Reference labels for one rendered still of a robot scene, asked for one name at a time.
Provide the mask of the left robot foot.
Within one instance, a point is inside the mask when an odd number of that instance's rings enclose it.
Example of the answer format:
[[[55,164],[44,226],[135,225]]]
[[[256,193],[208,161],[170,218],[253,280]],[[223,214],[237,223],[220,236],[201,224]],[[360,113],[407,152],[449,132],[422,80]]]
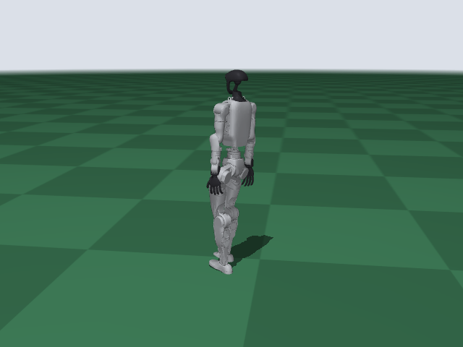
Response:
[[[217,270],[220,270],[221,272],[225,274],[232,274],[233,270],[230,264],[227,264],[225,262],[225,265],[220,264],[220,260],[210,260],[209,265]]]

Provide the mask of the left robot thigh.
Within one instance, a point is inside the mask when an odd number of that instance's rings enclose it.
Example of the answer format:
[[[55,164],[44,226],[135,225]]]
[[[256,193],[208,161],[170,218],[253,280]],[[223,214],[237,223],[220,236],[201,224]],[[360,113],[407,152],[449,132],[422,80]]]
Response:
[[[223,194],[220,193],[219,189],[218,189],[219,194],[217,193],[216,195],[214,193],[211,194],[210,185],[209,185],[209,195],[210,195],[211,210],[213,213],[214,220],[216,216],[218,215],[221,216],[224,219],[224,228],[226,228],[231,223],[231,217],[229,214],[224,212],[224,204],[225,204],[225,198],[226,198],[226,185],[225,184],[228,184],[232,177],[232,167],[228,165],[224,165],[220,168],[221,169],[217,177],[218,177],[218,180],[221,182],[221,191],[223,192]],[[212,173],[212,174],[217,174],[217,173]],[[215,187],[215,191],[216,191],[216,187]],[[213,192],[213,187],[212,187],[212,192]]]

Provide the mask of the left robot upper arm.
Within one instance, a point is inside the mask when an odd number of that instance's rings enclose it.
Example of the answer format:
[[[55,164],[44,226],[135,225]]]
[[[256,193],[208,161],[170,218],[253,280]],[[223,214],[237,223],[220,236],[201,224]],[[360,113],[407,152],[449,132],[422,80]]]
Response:
[[[225,121],[226,121],[226,116],[229,114],[229,107],[230,107],[230,103],[217,103],[213,109],[214,116],[215,116],[214,129],[216,131],[214,135],[218,137],[219,144],[222,143],[223,138],[224,138]]]

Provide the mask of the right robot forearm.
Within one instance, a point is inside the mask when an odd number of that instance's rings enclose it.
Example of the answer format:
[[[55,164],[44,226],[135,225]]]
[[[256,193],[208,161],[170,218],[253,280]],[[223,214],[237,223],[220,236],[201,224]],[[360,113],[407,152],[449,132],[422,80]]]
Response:
[[[247,145],[245,145],[245,164],[251,166],[251,160],[253,159],[254,156],[254,146],[255,146],[255,139],[253,140],[248,140]]]

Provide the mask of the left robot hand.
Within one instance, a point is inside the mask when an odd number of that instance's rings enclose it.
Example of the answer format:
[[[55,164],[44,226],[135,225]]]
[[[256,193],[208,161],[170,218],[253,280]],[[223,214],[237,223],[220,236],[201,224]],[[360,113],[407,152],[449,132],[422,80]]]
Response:
[[[211,194],[213,194],[213,193],[214,193],[215,195],[216,195],[216,193],[219,194],[218,189],[219,189],[220,193],[223,194],[223,192],[221,191],[221,182],[218,180],[218,177],[217,177],[217,176],[219,175],[220,169],[221,169],[221,168],[220,168],[220,166],[219,166],[219,167],[218,167],[218,173],[212,173],[212,172],[211,172],[211,175],[212,175],[212,176],[210,177],[210,180],[208,181],[208,183],[207,183],[207,185],[206,185],[207,188],[208,188],[209,185],[210,185],[210,193],[211,193]],[[213,187],[213,192],[212,192],[212,187]],[[215,191],[215,187],[216,187],[216,191]]]

